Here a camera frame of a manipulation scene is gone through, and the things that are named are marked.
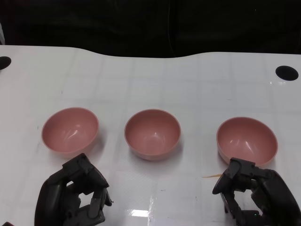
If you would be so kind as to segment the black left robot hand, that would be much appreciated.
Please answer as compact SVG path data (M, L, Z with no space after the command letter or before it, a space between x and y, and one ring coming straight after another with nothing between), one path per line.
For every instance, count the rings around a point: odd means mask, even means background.
M84 153L62 165L42 185L36 226L95 226L105 221L104 206L111 206L109 184Z

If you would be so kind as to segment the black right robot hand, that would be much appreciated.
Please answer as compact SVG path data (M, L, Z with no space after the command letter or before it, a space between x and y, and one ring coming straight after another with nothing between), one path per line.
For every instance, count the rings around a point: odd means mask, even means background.
M251 190L251 198L260 209L242 210L235 191ZM218 179L213 194L220 194L226 213L237 226L299 226L301 210L281 176L255 163L231 158L228 168Z

